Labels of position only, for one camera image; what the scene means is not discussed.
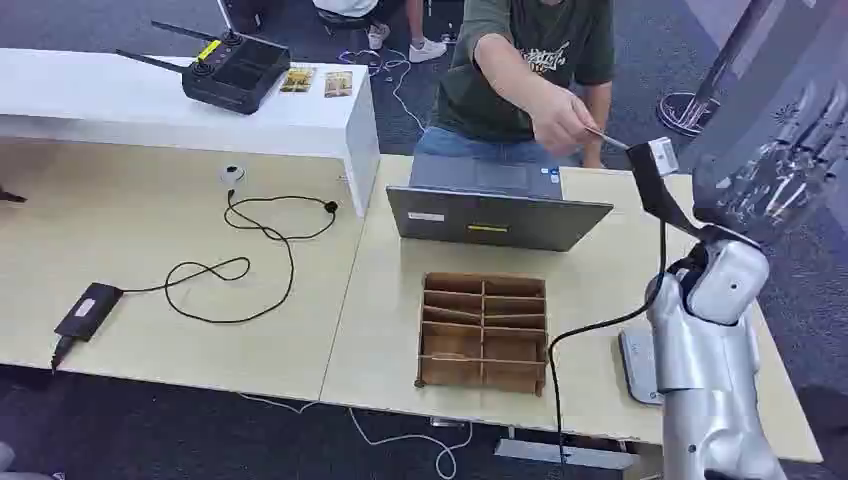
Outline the person's right hand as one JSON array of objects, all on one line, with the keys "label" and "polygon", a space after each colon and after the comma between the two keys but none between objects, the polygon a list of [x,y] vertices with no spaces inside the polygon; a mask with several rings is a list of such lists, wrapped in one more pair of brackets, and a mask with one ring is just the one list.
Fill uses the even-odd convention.
[{"label": "person's right hand", "polygon": [[556,154],[570,154],[596,138],[598,125],[571,91],[549,85],[528,110],[537,143]]}]

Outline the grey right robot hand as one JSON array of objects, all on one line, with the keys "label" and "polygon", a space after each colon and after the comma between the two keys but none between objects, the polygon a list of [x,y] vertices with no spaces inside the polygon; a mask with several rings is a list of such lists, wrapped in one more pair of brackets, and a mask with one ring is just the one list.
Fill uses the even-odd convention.
[{"label": "grey right robot hand", "polygon": [[755,67],[683,151],[704,243],[764,245],[802,223],[847,163],[847,68]]}]

